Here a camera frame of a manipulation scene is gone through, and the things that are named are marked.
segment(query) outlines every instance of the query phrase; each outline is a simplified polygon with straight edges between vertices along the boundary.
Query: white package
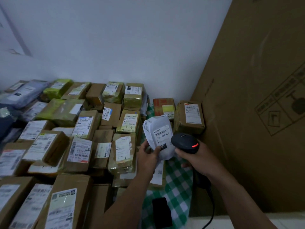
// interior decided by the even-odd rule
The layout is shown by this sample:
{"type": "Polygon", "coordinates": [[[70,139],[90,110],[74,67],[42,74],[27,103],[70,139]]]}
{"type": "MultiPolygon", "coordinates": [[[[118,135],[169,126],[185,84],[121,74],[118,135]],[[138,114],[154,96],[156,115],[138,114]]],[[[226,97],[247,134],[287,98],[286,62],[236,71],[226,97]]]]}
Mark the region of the white package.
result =
{"type": "Polygon", "coordinates": [[[153,150],[157,146],[161,146],[159,154],[161,160],[169,160],[175,155],[175,146],[170,141],[173,131],[167,115],[151,117],[144,121],[143,131],[153,150]]]}

